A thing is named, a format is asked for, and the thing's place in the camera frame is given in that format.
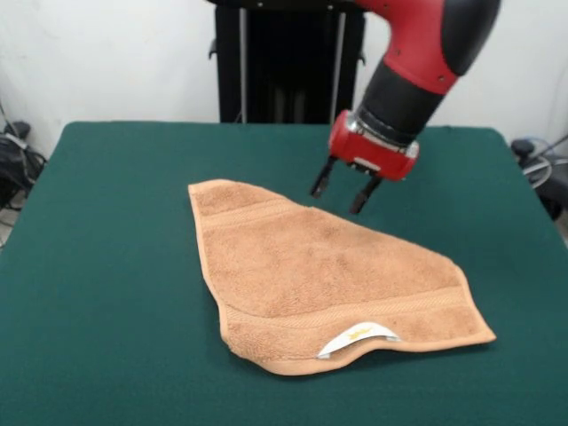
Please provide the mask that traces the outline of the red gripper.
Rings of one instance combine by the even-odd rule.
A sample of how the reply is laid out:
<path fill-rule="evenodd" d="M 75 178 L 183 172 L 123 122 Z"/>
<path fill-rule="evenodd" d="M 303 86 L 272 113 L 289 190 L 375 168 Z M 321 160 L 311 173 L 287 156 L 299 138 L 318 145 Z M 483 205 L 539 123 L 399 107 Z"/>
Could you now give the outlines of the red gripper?
<path fill-rule="evenodd" d="M 412 170 L 420 153 L 417 141 L 413 141 L 409 146 L 399 147 L 374 136 L 349 110 L 343 110 L 335 119 L 328 148 L 333 157 L 327 158 L 312 186 L 310 195 L 313 198 L 319 198 L 327 189 L 336 158 L 376 174 L 356 195 L 350 206 L 351 214 L 360 213 L 382 183 L 382 178 L 391 181 L 402 180 Z"/>

